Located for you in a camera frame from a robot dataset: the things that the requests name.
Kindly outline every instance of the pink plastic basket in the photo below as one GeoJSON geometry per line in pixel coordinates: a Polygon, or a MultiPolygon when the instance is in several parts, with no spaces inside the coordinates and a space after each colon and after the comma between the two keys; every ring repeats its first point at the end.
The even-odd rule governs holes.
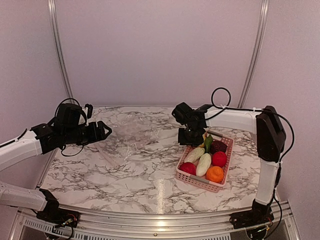
{"type": "Polygon", "coordinates": [[[225,166],[222,168],[223,172],[224,172],[224,177],[223,180],[219,183],[213,182],[213,181],[209,181],[206,179],[206,176],[203,177],[199,177],[199,176],[195,176],[195,175],[191,175],[190,173],[184,172],[179,170],[179,167],[182,163],[184,163],[186,156],[188,155],[188,153],[190,151],[192,151],[194,149],[194,147],[192,146],[187,146],[186,149],[183,152],[182,157],[180,158],[177,166],[176,166],[176,179],[186,182],[188,184],[194,185],[196,187],[208,190],[210,192],[213,193],[217,193],[219,192],[219,190],[221,190],[226,182],[227,182],[227,177],[228,177],[228,172],[229,172],[229,165],[230,165],[230,158],[232,155],[232,148],[234,145],[234,140],[232,138],[226,137],[222,134],[216,133],[216,132],[212,132],[212,131],[208,131],[208,134],[212,135],[213,140],[219,140],[223,143],[225,143],[227,145],[227,149],[226,149],[226,164],[225,166]]]}

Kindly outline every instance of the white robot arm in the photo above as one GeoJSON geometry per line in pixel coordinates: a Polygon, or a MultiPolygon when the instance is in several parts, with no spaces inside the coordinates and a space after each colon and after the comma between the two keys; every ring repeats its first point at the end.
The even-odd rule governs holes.
{"type": "MultiPolygon", "coordinates": [[[[59,104],[54,118],[48,123],[34,126],[21,136],[0,145],[0,172],[25,159],[46,154],[56,148],[64,150],[67,144],[85,146],[105,140],[112,133],[111,128],[102,121],[88,123],[92,116],[92,105],[86,104],[82,108],[63,102],[59,104]]],[[[70,214],[70,211],[59,208],[59,202],[48,190],[26,189],[2,181],[0,204],[38,211],[37,218],[55,223],[70,214]]]]}
{"type": "Polygon", "coordinates": [[[178,142],[181,145],[199,146],[203,143],[204,128],[223,127],[248,131],[257,144],[260,157],[260,177],[252,210],[231,215],[234,228],[249,227],[273,219],[270,205],[274,189],[280,179],[280,157],[284,150],[286,133],[274,107],[264,109],[218,109],[203,105],[192,109],[181,103],[172,112],[176,121],[186,128],[180,128],[178,142]]]}

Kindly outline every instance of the plastic fruit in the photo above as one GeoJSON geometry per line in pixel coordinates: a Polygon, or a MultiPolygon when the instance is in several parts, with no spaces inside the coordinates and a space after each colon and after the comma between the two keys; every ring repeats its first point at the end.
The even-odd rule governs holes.
{"type": "Polygon", "coordinates": [[[203,143],[198,146],[199,148],[204,148],[205,147],[205,140],[206,140],[207,134],[206,133],[203,134],[202,137],[203,137],[203,143]]]}
{"type": "Polygon", "coordinates": [[[211,147],[210,147],[210,153],[211,154],[215,154],[216,152],[226,152],[227,151],[227,145],[225,143],[223,143],[222,141],[213,141],[211,143],[211,147]]]}
{"type": "Polygon", "coordinates": [[[198,165],[196,166],[195,175],[202,177],[206,175],[207,170],[211,165],[211,156],[209,153],[205,153],[200,157],[198,165]]]}
{"type": "Polygon", "coordinates": [[[185,163],[194,163],[197,161],[205,153],[205,149],[202,147],[196,147],[191,152],[188,153],[186,158],[184,159],[185,163]]]}
{"type": "Polygon", "coordinates": [[[179,169],[188,174],[196,175],[196,165],[194,165],[192,162],[182,163],[179,169]]]}
{"type": "Polygon", "coordinates": [[[212,165],[223,168],[227,163],[227,155],[223,151],[217,151],[212,155],[212,165]]]}
{"type": "Polygon", "coordinates": [[[219,166],[212,166],[206,172],[206,179],[211,182],[220,183],[224,179],[224,170],[219,166]]]}

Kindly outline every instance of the green leaf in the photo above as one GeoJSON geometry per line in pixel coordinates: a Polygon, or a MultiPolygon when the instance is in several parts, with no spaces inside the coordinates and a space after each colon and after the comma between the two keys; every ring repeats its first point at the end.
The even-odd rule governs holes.
{"type": "Polygon", "coordinates": [[[213,141],[214,139],[210,134],[204,140],[204,149],[207,154],[210,153],[210,147],[213,141]]]}

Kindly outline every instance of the transparent plastic sheet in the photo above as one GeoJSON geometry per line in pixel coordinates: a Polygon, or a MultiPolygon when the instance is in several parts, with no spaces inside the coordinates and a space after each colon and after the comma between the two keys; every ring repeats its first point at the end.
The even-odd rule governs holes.
{"type": "Polygon", "coordinates": [[[158,140],[158,132],[150,120],[139,113],[131,113],[121,121],[109,125],[112,134],[93,145],[106,160],[106,168],[123,165],[126,160],[158,140]]]}

